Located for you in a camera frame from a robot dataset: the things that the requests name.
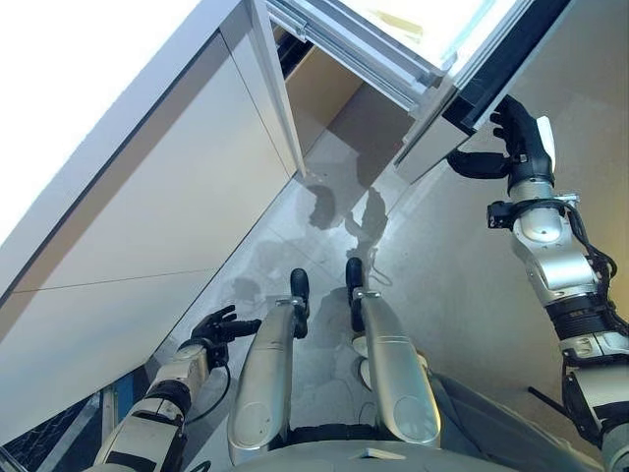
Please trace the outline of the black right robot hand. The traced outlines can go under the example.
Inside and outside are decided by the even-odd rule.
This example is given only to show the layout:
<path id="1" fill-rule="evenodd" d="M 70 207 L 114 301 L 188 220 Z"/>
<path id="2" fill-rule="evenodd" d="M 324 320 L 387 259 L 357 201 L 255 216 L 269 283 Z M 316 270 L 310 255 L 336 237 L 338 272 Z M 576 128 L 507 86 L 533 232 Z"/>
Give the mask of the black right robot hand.
<path id="1" fill-rule="evenodd" d="M 508 190 L 530 179 L 546 181 L 553 186 L 551 156 L 543 147 L 537 120 L 524 105 L 511 95 L 505 95 L 489 121 L 496 125 L 493 135 L 505 142 L 507 155 L 454 149 L 446 155 L 449 166 L 459 175 L 471 179 L 507 177 Z"/>

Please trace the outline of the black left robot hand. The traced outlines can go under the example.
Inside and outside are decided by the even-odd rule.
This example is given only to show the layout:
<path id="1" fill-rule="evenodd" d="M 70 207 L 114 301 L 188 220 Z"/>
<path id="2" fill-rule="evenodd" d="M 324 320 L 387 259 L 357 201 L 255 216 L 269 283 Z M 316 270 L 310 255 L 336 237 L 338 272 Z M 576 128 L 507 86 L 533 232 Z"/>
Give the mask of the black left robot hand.
<path id="1" fill-rule="evenodd" d="M 230 343 L 238 337 L 256 334 L 261 320 L 239 321 L 236 307 L 228 305 L 204 317 L 192 330 L 191 338 L 206 339 L 214 344 Z"/>

